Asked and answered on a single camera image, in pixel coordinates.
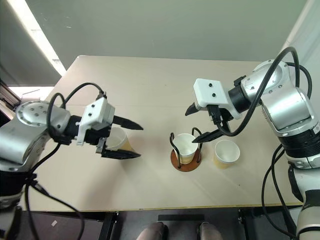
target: black wire cup holder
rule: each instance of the black wire cup holder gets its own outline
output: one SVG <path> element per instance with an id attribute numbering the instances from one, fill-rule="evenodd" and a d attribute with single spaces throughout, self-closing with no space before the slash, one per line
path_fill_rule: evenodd
<path id="1" fill-rule="evenodd" d="M 192 128 L 192 131 L 191 131 L 191 134 L 193 136 L 195 135 L 195 131 L 197 131 L 199 135 L 202 134 L 198 128 L 194 127 Z M 201 155 L 202 143 L 199 144 L 197 150 L 195 151 L 192 161 L 188 164 L 183 164 L 181 163 L 181 159 L 180 159 L 180 151 L 177 148 L 177 146 L 174 145 L 174 139 L 175 139 L 175 134 L 171 132 L 169 141 L 171 146 L 173 147 L 173 150 L 171 151 L 170 159 L 173 167 L 182 172 L 190 172 L 192 170 L 195 170 L 200 165 L 202 160 L 202 155 Z"/>

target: cable connector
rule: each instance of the cable connector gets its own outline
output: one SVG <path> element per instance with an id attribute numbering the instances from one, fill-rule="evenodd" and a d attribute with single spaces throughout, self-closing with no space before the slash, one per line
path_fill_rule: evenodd
<path id="1" fill-rule="evenodd" d="M 28 172 L 27 177 L 25 178 L 25 183 L 31 185 L 36 178 L 37 178 L 36 173 Z"/>
<path id="2" fill-rule="evenodd" d="M 43 186 L 41 186 L 38 181 L 36 180 L 33 180 L 32 183 L 31 183 L 31 186 L 35 189 L 37 189 L 40 193 L 44 194 L 44 195 L 47 195 L 47 196 L 50 196 L 50 194 L 47 192 L 47 190 L 44 189 Z"/>
<path id="3" fill-rule="evenodd" d="M 54 135 L 52 139 L 56 143 L 70 145 L 73 138 L 65 135 Z"/>
<path id="4" fill-rule="evenodd" d="M 241 80 L 244 79 L 245 77 L 246 77 L 246 75 L 237 78 L 236 80 L 233 81 L 233 85 L 234 85 L 235 87 L 236 87 L 236 86 L 240 86 Z"/>
<path id="5" fill-rule="evenodd" d="M 207 105 L 206 106 L 209 115 L 212 117 L 212 121 L 215 125 L 221 123 L 221 112 L 218 105 Z"/>
<path id="6" fill-rule="evenodd" d="M 107 93 L 106 93 L 105 91 L 100 91 L 95 100 L 98 100 L 98 99 L 100 99 L 100 98 L 105 98 L 105 99 L 107 99 Z"/>

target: fluorescent light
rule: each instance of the fluorescent light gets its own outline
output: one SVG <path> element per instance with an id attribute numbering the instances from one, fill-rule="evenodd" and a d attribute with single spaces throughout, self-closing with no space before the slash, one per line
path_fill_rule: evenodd
<path id="1" fill-rule="evenodd" d="M 35 16 L 32 14 L 25 0 L 7 0 L 17 17 L 21 21 L 23 27 L 33 39 L 35 44 L 43 52 L 55 70 L 63 76 L 66 72 L 65 67 L 61 63 L 58 55 L 48 41 L 46 35 L 42 31 Z"/>
<path id="2" fill-rule="evenodd" d="M 45 100 L 51 91 L 54 89 L 53 86 L 10 86 L 12 90 L 19 98 L 23 98 L 27 95 L 28 98 L 35 100 Z"/>

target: black cable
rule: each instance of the black cable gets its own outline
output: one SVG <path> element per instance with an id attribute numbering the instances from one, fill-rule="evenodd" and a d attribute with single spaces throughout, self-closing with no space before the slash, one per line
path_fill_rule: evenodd
<path id="1" fill-rule="evenodd" d="M 81 88 L 83 88 L 84 86 L 88 86 L 88 85 L 93 85 L 95 86 L 98 90 L 99 90 L 99 96 L 104 96 L 104 91 L 102 90 L 101 87 L 99 87 L 96 83 L 92 83 L 92 82 L 86 82 L 86 83 L 83 83 L 81 85 L 79 85 L 77 88 L 75 88 L 68 96 L 67 98 L 65 99 L 64 96 L 57 92 L 55 93 L 49 104 L 48 104 L 48 109 L 47 109 L 47 115 L 46 115 L 46 126 L 47 126 L 47 129 L 48 129 L 48 133 L 50 135 L 50 137 L 52 139 L 55 139 L 55 133 L 54 133 L 54 128 L 52 127 L 51 125 L 51 114 L 52 114 L 52 110 L 53 110 L 53 107 L 54 107 L 54 103 L 55 103 L 55 100 L 57 99 L 57 97 L 60 97 L 61 100 L 62 100 L 62 104 L 61 104 L 61 108 L 65 109 L 66 108 L 66 103 L 70 100 L 70 98 L 77 92 L 79 91 Z M 37 189 L 36 187 L 34 187 L 33 185 L 31 185 L 31 182 L 33 181 L 32 177 L 34 176 L 33 173 L 34 171 L 41 165 L 43 164 L 46 160 L 48 160 L 50 157 L 52 157 L 57 151 L 58 149 L 60 148 L 61 146 L 61 143 L 58 143 L 56 145 L 56 147 L 48 154 L 46 155 L 44 158 L 42 158 L 39 162 L 37 162 L 29 171 L 29 179 L 27 181 L 27 183 L 25 184 L 25 193 L 24 193 L 24 201 L 25 201 L 25 205 L 26 205 L 26 210 L 27 210 L 27 214 L 28 214 L 28 219 L 29 219 L 29 225 L 30 225 L 30 228 L 31 228 L 31 231 L 32 231 L 32 234 L 33 234 L 33 237 L 35 238 L 35 240 L 40 240 L 39 239 L 39 235 L 37 233 L 37 230 L 36 230 L 36 227 L 35 227 L 35 222 L 33 220 L 33 217 L 32 217 L 32 214 L 31 214 L 31 210 L 30 210 L 30 202 L 29 202 L 29 187 L 33 187 L 36 191 L 38 191 L 39 193 L 47 196 L 48 198 L 51 198 L 52 200 L 55 200 L 67 207 L 69 207 L 70 209 L 74 210 L 76 212 L 76 214 L 79 216 L 80 218 L 80 221 L 81 221 L 81 228 L 80 228 L 80 232 L 79 232 L 79 235 L 78 235 L 78 240 L 81 239 L 82 237 L 82 234 L 84 232 L 84 228 L 85 228 L 85 219 L 83 217 L 83 215 L 81 214 L 81 212 L 79 212 L 76 208 L 74 208 L 73 206 L 69 205 L 68 203 L 54 197 L 54 196 L 51 196 L 47 191 L 45 191 L 44 189 L 39 190 Z"/>
<path id="2" fill-rule="evenodd" d="M 276 193 L 278 194 L 278 197 L 280 199 L 280 202 L 282 204 L 282 207 L 283 207 L 283 210 L 284 210 L 284 214 L 286 215 L 287 219 L 289 220 L 291 226 L 296 227 L 295 221 L 293 220 L 293 218 L 292 218 L 292 216 L 291 216 L 291 214 L 289 212 L 289 209 L 287 208 L 287 205 L 285 203 L 284 198 L 282 197 L 282 194 L 280 192 L 280 189 L 279 189 L 279 186 L 278 186 L 278 183 L 277 183 L 276 173 L 275 173 L 275 160 L 276 159 L 273 157 L 272 158 L 272 163 L 271 163 L 271 174 L 272 174 L 273 184 L 274 184 Z"/>
<path id="3" fill-rule="evenodd" d="M 279 232 L 287 235 L 288 237 L 292 238 L 292 239 L 296 239 L 296 236 L 293 235 L 292 233 L 288 232 L 288 231 L 285 231 L 281 228 L 279 228 L 270 218 L 268 212 L 267 212 L 267 209 L 266 209 L 266 205 L 265 205 L 265 188 L 266 188 L 266 182 L 267 182 L 267 178 L 268 178 L 268 175 L 270 173 L 270 171 L 272 170 L 272 165 L 276 164 L 278 162 L 278 160 L 283 156 L 283 154 L 285 153 L 285 150 L 282 150 L 280 152 L 280 154 L 277 156 L 278 152 L 280 151 L 280 149 L 282 148 L 282 144 L 280 144 L 276 150 L 274 151 L 273 153 L 273 156 L 272 156 L 272 162 L 271 162 L 271 166 L 268 168 L 268 170 L 266 171 L 265 175 L 264 175 L 264 178 L 263 178 L 263 182 L 262 182 L 262 190 L 261 190 L 261 204 L 262 204 L 262 210 L 263 210 L 263 213 L 266 217 L 266 219 L 269 221 L 269 223 L 276 229 L 278 230 Z"/>
<path id="4" fill-rule="evenodd" d="M 50 198 L 50 199 L 52 199 L 52 200 L 54 200 L 54 201 L 57 201 L 57 202 L 65 205 L 65 206 L 67 206 L 68 208 L 72 209 L 73 211 L 75 211 L 75 213 L 78 215 L 78 217 L 80 218 L 80 221 L 81 221 L 80 232 L 79 232 L 78 237 L 77 237 L 77 240 L 80 240 L 81 237 L 82 237 L 82 235 L 83 235 L 83 233 L 84 233 L 84 229 L 85 229 L 85 218 L 84 218 L 84 216 L 82 215 L 82 213 L 81 213 L 78 209 L 76 209 L 75 207 L 71 206 L 70 204 L 68 204 L 68 203 L 60 200 L 59 198 L 56 198 L 56 197 L 54 197 L 54 196 L 51 196 L 47 191 L 45 191 L 45 190 L 44 190 L 44 191 L 43 191 L 43 190 L 41 191 L 41 190 L 39 190 L 38 188 L 36 188 L 35 186 L 33 186 L 33 185 L 32 185 L 31 187 L 32 187 L 34 190 L 36 190 L 38 193 L 43 194 L 43 195 L 45 195 L 46 197 L 48 197 L 48 198 Z"/>
<path id="5" fill-rule="evenodd" d="M 29 186 L 30 186 L 30 183 L 27 182 L 25 184 L 25 188 L 24 188 L 25 208 L 26 208 L 26 212 L 27 212 L 27 215 L 28 215 L 28 221 L 29 221 L 29 225 L 30 225 L 30 228 L 31 228 L 32 235 L 33 235 L 35 240 L 40 240 L 39 235 L 38 235 L 37 230 L 36 230 L 34 219 L 32 217 L 31 211 L 30 211 Z"/>
<path id="6" fill-rule="evenodd" d="M 251 102 L 251 105 L 248 109 L 248 112 L 246 113 L 243 121 L 241 122 L 241 124 L 239 125 L 239 127 L 234 131 L 234 132 L 230 132 L 225 130 L 220 123 L 218 123 L 216 126 L 217 128 L 226 136 L 229 137 L 234 137 L 236 135 L 238 135 L 239 133 L 242 132 L 242 130 L 246 127 L 246 125 L 248 124 L 250 118 L 252 117 L 257 104 L 260 101 L 260 98 L 262 96 L 262 94 L 265 91 L 265 88 L 272 76 L 272 74 L 274 73 L 274 71 L 276 70 L 278 64 L 281 62 L 281 60 L 288 54 L 291 53 L 292 57 L 293 57 L 293 61 L 294 61 L 294 66 L 295 66 L 295 86 L 299 87 L 300 86 L 300 72 L 299 72 L 299 59 L 298 59 L 298 54 L 297 51 L 294 47 L 287 47 L 285 48 L 282 52 L 280 52 L 280 54 L 274 59 L 273 63 L 271 64 L 271 66 L 269 67 L 268 71 L 266 72 L 261 85 L 259 87 L 259 89 L 257 90 L 255 97 L 253 99 L 253 101 Z"/>
<path id="7" fill-rule="evenodd" d="M 293 62 L 286 62 L 286 64 L 288 66 L 291 66 L 291 67 L 294 67 L 295 64 Z M 307 90 L 307 96 L 308 98 L 310 99 L 311 98 L 311 93 L 312 93 L 312 79 L 311 79 L 311 75 L 310 73 L 308 72 L 308 70 L 302 66 L 302 65 L 299 65 L 299 68 L 300 70 L 304 73 L 305 77 L 306 77 L 306 80 L 308 82 L 308 90 Z"/>
<path id="8" fill-rule="evenodd" d="M 102 90 L 102 88 L 101 88 L 98 84 L 96 84 L 96 83 L 94 83 L 94 82 L 85 82 L 85 83 L 82 83 L 82 84 L 80 84 L 79 86 L 77 86 L 77 87 L 66 97 L 64 103 L 66 104 L 66 103 L 72 98 L 72 96 L 73 96 L 76 92 L 78 92 L 80 89 L 82 89 L 83 87 L 88 86 L 88 85 L 95 86 L 95 87 L 99 90 L 99 94 L 102 94 L 102 95 L 104 94 L 104 91 Z"/>
<path id="9" fill-rule="evenodd" d="M 55 100 L 57 99 L 57 97 L 60 97 L 62 100 L 61 108 L 63 108 L 63 109 L 66 108 L 66 101 L 65 101 L 64 96 L 60 92 L 55 93 L 49 102 L 47 113 L 46 113 L 46 127 L 47 127 L 48 133 L 52 139 L 55 139 L 56 135 L 54 133 L 54 128 L 51 126 L 51 113 L 52 113 L 52 109 L 54 107 Z"/>
<path id="10" fill-rule="evenodd" d="M 48 160 L 49 158 L 51 158 L 60 148 L 61 143 L 58 143 L 56 145 L 56 147 L 44 158 L 42 158 L 40 161 L 38 161 L 31 169 L 30 169 L 30 173 L 33 174 L 35 172 L 35 170 L 41 165 L 43 164 L 46 160 Z"/>

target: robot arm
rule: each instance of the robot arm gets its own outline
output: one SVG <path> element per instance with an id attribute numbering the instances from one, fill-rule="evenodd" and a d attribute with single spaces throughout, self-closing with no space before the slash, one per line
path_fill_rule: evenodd
<path id="1" fill-rule="evenodd" d="M 126 150 L 109 150 L 106 146 L 112 124 L 143 130 L 137 123 L 115 116 L 115 108 L 105 96 L 89 104 L 82 116 L 71 115 L 64 108 L 52 107 L 50 129 L 47 116 L 50 104 L 46 101 L 29 101 L 20 105 L 15 117 L 0 127 L 0 238 L 5 238 L 16 216 L 15 209 L 20 201 L 23 186 L 30 170 L 39 161 L 47 141 L 51 138 L 60 144 L 84 143 L 96 145 L 96 153 L 104 158 L 131 159 L 140 154 Z"/>
<path id="2" fill-rule="evenodd" d="M 201 78 L 195 81 L 195 102 L 185 115 L 207 110 L 214 124 L 222 123 L 218 130 L 197 137 L 195 143 L 210 142 L 230 133 L 228 121 L 240 119 L 242 112 L 249 109 L 272 63 L 273 60 L 262 62 L 250 75 L 235 80 L 229 91 L 220 81 Z M 297 236 L 301 240 L 320 239 L 320 124 L 309 98 L 292 84 L 285 62 L 276 67 L 258 105 L 291 165 L 292 192 L 304 202 Z"/>

